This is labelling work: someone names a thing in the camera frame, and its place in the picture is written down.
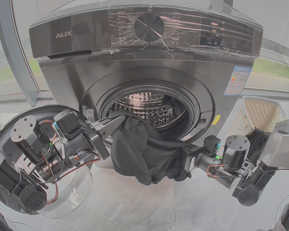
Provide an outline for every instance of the laundry basket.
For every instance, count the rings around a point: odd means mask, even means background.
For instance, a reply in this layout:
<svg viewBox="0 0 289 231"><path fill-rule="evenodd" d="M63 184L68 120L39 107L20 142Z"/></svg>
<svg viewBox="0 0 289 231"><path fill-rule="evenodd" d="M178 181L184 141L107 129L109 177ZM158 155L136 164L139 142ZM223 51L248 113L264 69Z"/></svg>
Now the laundry basket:
<svg viewBox="0 0 289 231"><path fill-rule="evenodd" d="M254 127L271 132L276 122L287 119L279 102L253 96L244 96L225 138L230 135L247 135Z"/></svg>

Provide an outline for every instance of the perforated stainless steel drum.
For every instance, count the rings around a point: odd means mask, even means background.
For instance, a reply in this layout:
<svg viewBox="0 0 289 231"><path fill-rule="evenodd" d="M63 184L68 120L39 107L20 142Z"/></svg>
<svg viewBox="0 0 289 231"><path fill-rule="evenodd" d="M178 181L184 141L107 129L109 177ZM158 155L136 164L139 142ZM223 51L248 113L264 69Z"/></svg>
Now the perforated stainless steel drum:
<svg viewBox="0 0 289 231"><path fill-rule="evenodd" d="M160 93L137 93L115 102L113 110L129 110L143 118L155 128L170 125L178 120L186 107L177 99Z"/></svg>

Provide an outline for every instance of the black cloth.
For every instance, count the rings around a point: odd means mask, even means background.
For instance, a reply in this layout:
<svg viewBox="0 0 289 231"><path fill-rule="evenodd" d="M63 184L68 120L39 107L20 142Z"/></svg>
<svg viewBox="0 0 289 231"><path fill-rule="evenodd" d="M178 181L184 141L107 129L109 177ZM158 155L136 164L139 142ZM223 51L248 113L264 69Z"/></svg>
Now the black cloth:
<svg viewBox="0 0 289 231"><path fill-rule="evenodd" d="M111 147L116 172L135 176L144 185L157 184L165 176L176 181L191 178L184 170L189 144L163 141L152 125L128 111L112 111L109 118L120 115L126 115L126 119L114 132Z"/></svg>
<svg viewBox="0 0 289 231"><path fill-rule="evenodd" d="M250 148L247 153L247 158L257 166L257 161L262 153L262 150L269 138L269 132L255 128L254 132L246 135L250 142Z"/></svg>

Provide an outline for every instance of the energy label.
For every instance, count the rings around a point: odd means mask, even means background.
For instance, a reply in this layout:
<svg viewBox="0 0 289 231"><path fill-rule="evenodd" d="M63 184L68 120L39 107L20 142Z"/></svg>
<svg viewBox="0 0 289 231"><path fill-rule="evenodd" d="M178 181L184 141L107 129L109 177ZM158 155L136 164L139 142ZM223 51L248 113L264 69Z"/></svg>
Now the energy label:
<svg viewBox="0 0 289 231"><path fill-rule="evenodd" d="M240 95L251 72L251 67L235 66L224 96Z"/></svg>

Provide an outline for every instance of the rotary dial knob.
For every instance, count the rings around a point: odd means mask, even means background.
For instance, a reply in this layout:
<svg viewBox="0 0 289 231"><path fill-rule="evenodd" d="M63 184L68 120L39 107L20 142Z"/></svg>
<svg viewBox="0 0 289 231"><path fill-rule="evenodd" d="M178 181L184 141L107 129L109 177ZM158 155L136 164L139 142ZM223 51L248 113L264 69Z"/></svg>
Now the rotary dial knob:
<svg viewBox="0 0 289 231"><path fill-rule="evenodd" d="M162 36L165 26L163 20L158 15L145 13L135 21L134 30L139 39L152 42Z"/></svg>

